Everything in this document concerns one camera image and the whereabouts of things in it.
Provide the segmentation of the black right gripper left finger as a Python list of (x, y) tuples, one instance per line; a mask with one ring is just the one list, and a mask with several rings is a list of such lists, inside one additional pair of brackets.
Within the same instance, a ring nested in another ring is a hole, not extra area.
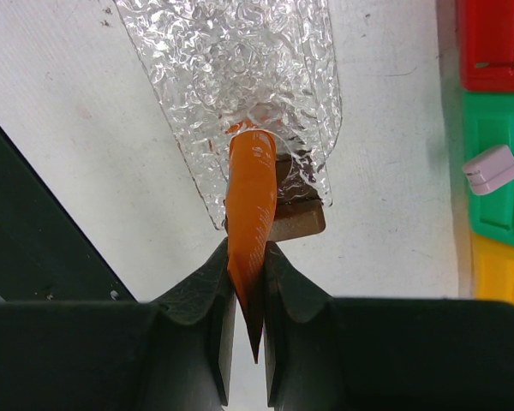
[(227, 246), (148, 303), (0, 303), (0, 410), (221, 410), (236, 296)]

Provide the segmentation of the orange toothpaste tube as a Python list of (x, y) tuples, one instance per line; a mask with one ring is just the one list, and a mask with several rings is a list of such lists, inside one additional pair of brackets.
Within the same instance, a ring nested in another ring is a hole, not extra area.
[(225, 197), (227, 271), (246, 323), (254, 360), (264, 322), (263, 267), (277, 205), (275, 136), (243, 120), (231, 126)]

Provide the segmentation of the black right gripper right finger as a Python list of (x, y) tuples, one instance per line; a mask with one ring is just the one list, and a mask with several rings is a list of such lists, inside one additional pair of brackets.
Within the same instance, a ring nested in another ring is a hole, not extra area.
[(277, 410), (514, 410), (514, 305), (334, 297), (266, 246)]

